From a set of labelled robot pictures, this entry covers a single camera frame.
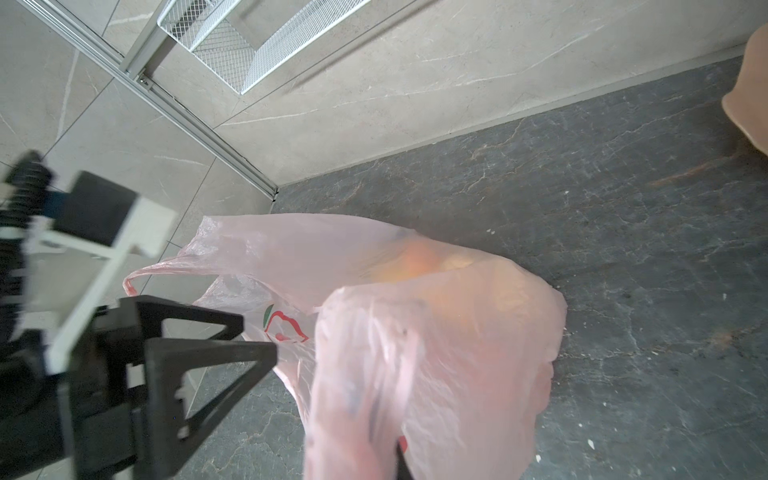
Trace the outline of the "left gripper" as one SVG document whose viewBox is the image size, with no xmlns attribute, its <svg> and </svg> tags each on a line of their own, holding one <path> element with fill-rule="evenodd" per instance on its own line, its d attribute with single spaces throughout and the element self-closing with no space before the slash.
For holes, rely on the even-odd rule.
<svg viewBox="0 0 768 480">
<path fill-rule="evenodd" d="M 211 340 L 162 338 L 166 320 L 221 330 Z M 1 355 L 2 478 L 65 459 L 76 479 L 175 476 L 277 364 L 274 343 L 223 341 L 243 329 L 239 314 L 126 297 L 119 311 L 93 316 L 60 374 L 43 369 L 41 332 L 23 334 Z M 147 339 L 144 404 L 128 369 L 143 363 Z"/>
</svg>

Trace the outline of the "pink scalloped bowl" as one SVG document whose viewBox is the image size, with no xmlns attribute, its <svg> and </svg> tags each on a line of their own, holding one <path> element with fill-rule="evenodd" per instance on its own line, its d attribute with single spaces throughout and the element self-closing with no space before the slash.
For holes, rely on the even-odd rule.
<svg viewBox="0 0 768 480">
<path fill-rule="evenodd" d="M 767 29 L 764 24 L 750 36 L 736 83 L 722 99 L 728 118 L 764 155 L 767 154 Z"/>
</svg>

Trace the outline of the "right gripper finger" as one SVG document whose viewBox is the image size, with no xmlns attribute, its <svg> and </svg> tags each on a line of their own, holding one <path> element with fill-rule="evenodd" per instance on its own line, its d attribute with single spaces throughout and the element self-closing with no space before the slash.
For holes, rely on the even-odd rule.
<svg viewBox="0 0 768 480">
<path fill-rule="evenodd" d="M 413 475 L 407 465 L 405 459 L 405 451 L 407 450 L 407 440 L 404 436 L 400 436 L 397 440 L 397 480 L 413 480 Z"/>
</svg>

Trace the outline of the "pink plastic bag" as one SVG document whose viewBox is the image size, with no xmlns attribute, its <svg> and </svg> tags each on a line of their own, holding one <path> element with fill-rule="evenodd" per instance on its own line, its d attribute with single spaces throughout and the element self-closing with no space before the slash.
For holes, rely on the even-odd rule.
<svg viewBox="0 0 768 480">
<path fill-rule="evenodd" d="M 143 275 L 211 275 L 199 300 L 278 349 L 308 479 L 517 479 L 532 462 L 563 295 L 507 258 L 368 218 L 205 218 Z"/>
</svg>

